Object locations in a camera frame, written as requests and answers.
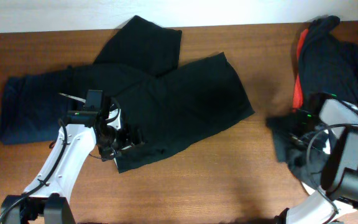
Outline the black shorts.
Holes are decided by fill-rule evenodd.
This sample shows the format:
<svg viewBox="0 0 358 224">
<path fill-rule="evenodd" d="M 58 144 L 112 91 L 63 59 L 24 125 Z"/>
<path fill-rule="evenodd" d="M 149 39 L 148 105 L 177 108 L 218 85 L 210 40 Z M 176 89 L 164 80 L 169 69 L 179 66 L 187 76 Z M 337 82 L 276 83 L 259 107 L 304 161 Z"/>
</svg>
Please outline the black shorts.
<svg viewBox="0 0 358 224">
<path fill-rule="evenodd" d="M 76 67 L 65 92 L 101 90 L 119 102 L 143 146 L 117 158 L 119 172 L 171 157 L 253 114 L 224 54 L 179 66 L 181 32 L 133 17 L 90 66 Z"/>
</svg>

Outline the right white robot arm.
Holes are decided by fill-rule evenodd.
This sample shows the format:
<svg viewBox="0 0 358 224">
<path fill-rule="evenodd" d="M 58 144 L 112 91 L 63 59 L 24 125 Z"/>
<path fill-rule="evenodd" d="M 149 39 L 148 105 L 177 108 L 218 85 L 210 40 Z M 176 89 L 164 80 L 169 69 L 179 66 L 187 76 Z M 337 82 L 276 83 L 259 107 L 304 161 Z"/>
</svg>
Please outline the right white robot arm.
<svg viewBox="0 0 358 224">
<path fill-rule="evenodd" d="M 267 119 L 277 159 L 288 164 L 308 198 L 275 223 L 331 223 L 358 211 L 358 106 L 329 93 Z"/>
</svg>

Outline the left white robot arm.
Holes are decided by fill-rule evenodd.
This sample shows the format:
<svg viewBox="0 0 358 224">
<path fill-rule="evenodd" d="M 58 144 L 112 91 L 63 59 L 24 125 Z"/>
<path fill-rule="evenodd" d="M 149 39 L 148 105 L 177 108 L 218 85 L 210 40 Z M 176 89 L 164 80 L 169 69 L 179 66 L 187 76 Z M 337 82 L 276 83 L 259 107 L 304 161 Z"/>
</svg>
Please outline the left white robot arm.
<svg viewBox="0 0 358 224">
<path fill-rule="evenodd" d="M 0 223 L 29 223 L 43 217 L 45 223 L 74 223 L 70 198 L 81 168 L 98 148 L 101 161 L 115 161 L 144 144 L 141 130 L 124 122 L 117 99 L 101 90 L 88 90 L 79 111 L 68 111 L 59 120 L 58 137 L 35 179 L 21 195 L 8 195 Z"/>
</svg>

